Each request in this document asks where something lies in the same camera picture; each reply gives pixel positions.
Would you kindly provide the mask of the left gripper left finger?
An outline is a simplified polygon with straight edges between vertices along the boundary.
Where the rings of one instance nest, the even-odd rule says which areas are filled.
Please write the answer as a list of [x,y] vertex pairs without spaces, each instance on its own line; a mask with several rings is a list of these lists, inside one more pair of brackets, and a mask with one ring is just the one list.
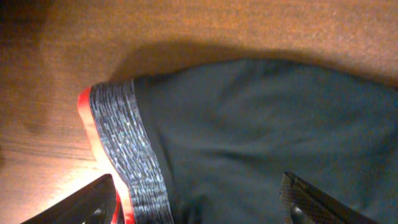
[[21,224],[111,224],[115,209],[113,178],[105,174]]

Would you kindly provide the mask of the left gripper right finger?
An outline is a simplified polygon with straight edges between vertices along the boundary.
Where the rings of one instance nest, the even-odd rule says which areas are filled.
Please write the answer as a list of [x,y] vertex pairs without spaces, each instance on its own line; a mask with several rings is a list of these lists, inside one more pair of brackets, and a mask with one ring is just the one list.
[[279,193],[285,224],[377,224],[291,172]]

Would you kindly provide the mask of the black pants with red waistband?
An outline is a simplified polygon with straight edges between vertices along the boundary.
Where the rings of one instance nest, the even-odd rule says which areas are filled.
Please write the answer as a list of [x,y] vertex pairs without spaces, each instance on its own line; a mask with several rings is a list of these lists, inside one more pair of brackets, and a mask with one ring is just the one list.
[[78,111],[127,223],[282,223],[290,171],[397,222],[397,90],[286,60],[94,85]]

